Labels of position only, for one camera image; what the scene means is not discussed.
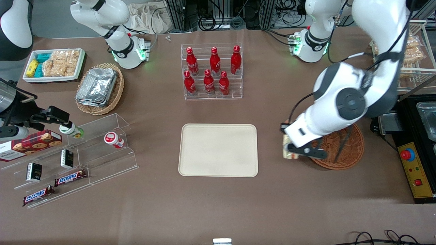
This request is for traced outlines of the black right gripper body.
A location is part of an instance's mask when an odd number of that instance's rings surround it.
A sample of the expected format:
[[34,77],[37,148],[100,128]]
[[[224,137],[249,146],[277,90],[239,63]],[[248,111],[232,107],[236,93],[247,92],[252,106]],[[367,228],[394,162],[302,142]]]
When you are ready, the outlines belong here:
[[22,103],[21,99],[5,99],[5,126],[33,128],[31,117],[40,112],[36,102]]

